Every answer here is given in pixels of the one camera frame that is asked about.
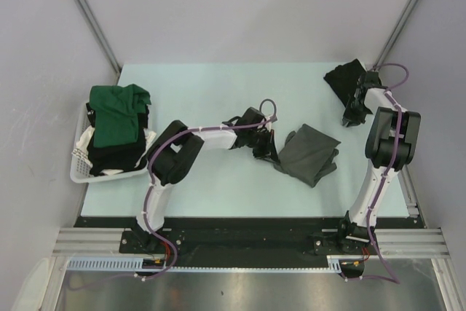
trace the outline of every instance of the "garment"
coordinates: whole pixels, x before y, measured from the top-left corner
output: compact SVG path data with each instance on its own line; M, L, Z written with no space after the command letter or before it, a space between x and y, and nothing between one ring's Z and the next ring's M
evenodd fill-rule
M87 119L89 120L90 126L95 127L95 111L91 109L90 104L86 103Z
M364 72L366 72L366 70L363 65L356 59L350 63L337 66L323 78L346 107L348 101L356 92L359 77Z
M93 167L93 164L89 160L89 157L88 157L89 152L87 150L87 147L89 146L89 142L92 138L93 133L94 133L94 128L92 126L89 126L82 133L81 138L76 143L76 148L71 152L73 156L75 156L78 159L81 159L83 162L88 164L91 168ZM134 168L139 167L141 160L143 159L147 151L150 149L150 147L154 143L156 136L157 134L154 131L144 128L144 137L146 139L146 149L144 153L139 157ZM123 173L123 170L122 169L104 169L100 173L103 175L116 175L118 173Z
M139 139L138 114L151 104L149 93L138 85L94 86L89 105L95 111L93 146L103 148L135 143Z
M298 132L288 135L278 154L280 164L274 168L314 187L323 176L336 170L333 159L339 153L335 149L339 144L340 141L304 124Z
M118 146L95 147L95 133L92 136L87 151L89 161L92 163L90 174L99 176L105 169L121 169L124 172L140 170L146 166L146 125L147 114L138 114L138 140L133 143L126 143Z

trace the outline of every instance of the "black cloth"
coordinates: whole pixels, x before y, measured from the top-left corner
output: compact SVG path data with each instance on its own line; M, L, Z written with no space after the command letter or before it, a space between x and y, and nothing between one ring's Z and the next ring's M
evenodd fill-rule
M89 103L86 103L87 118L91 127L95 127L95 111L91 108Z
M336 93L343 106L347 106L350 98L355 94L359 77L364 74L364 69L358 59L337 66L328 72L323 78Z
M94 147L94 136L92 136L89 145L87 145L87 157L92 163L89 174L99 176L102 170L105 169L119 169L128 172L144 168L147 164L145 157L141 159L138 167L135 165L146 150L144 128L147 128L147 119L148 113L138 114L138 140L134 143L101 148Z
M280 164L274 168L314 187L322 177L336 170L333 159L339 153L335 148L339 144L340 141L304 124L298 132L288 135L278 154Z

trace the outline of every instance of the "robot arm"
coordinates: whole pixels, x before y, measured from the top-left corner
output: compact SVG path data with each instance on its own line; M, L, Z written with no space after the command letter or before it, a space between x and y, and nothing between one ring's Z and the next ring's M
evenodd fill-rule
M349 101L344 113L346 126L364 122L369 112L375 114L375 117L366 143L366 158L368 158L366 177L358 198L340 225L339 236L341 240L369 242L367 231L369 211L369 226L374 229L377 211L388 186L403 166L411 162L416 148L420 115L399 106L392 97L392 93L386 91L386 88L381 86L379 82L376 72L367 72L366 75L362 76L358 82L355 96ZM400 139L395 161L388 168L394 152L398 109L400 109L402 116Z
M264 125L248 127L261 123ZM188 127L181 121L171 122L147 152L149 158L162 144L185 130L188 130ZM272 122L253 107L242 117L234 117L224 122L219 130L202 131L200 128L199 131L187 133L164 148L151 169L154 183L149 185L152 194L148 199L146 213L150 227L157 231L163 226L173 185L186 177L201 150L237 149L244 146L252 148L253 156L258 160L278 162ZM137 220L144 231L150 232L143 213L137 216Z

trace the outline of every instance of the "stack of clothes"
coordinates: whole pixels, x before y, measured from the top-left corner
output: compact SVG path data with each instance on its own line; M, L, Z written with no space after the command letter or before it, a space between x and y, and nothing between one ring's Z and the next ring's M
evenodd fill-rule
M146 167L146 153L156 133L148 129L149 93L138 85L95 86L87 117L72 154L86 162L93 176L110 176Z

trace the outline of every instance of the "white cloth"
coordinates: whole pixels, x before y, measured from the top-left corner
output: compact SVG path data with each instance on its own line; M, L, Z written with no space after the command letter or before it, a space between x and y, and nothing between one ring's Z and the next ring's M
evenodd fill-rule
M87 153L87 145L89 145L90 139L92 135L94 135L95 128L89 126L81 135L78 142L76 142L76 148L80 150L83 154L88 155Z
M92 138L92 135L94 135L95 128L92 126L89 126L82 134L81 137L79 138L78 142L76 142L76 148L71 152L73 156L76 158L82 160L85 162L87 165L92 167L92 163L89 160L89 152L87 152L87 146L89 145L90 139ZM141 158L136 162L135 168L139 166L139 163L141 163L141 159L146 155L147 151L151 148L152 144L155 141L155 137L157 134L149 129L144 129L144 136L146 137L146 150L144 153L142 153ZM123 170L121 169L105 169L102 170L102 174L111 176L111 175L116 175L123 173Z
M136 167L139 166L139 163L141 162L141 159L146 155L147 151L151 148L152 144L155 141L155 137L157 134L155 131L149 130L149 129L144 129L144 135L146 136L146 150L144 153L142 153L141 158L136 162Z

